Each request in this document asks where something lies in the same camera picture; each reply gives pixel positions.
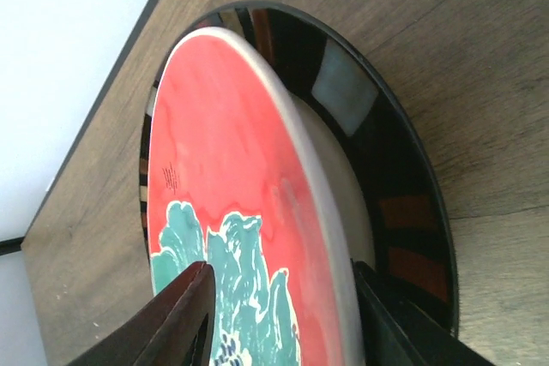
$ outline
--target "painted design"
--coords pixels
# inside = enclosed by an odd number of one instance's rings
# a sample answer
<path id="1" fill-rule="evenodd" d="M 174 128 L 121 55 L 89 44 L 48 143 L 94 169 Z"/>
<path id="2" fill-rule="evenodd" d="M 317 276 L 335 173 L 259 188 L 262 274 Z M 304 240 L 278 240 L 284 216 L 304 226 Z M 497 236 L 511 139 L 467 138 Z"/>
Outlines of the painted design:
<path id="1" fill-rule="evenodd" d="M 261 216 L 230 212 L 219 231 L 207 230 L 189 202 L 172 201 L 160 233 L 160 252 L 151 255 L 158 293 L 194 261 L 215 271 L 215 329 L 210 364 L 301 364 L 299 329 L 288 290 L 287 268 L 268 277 L 262 252 Z"/>

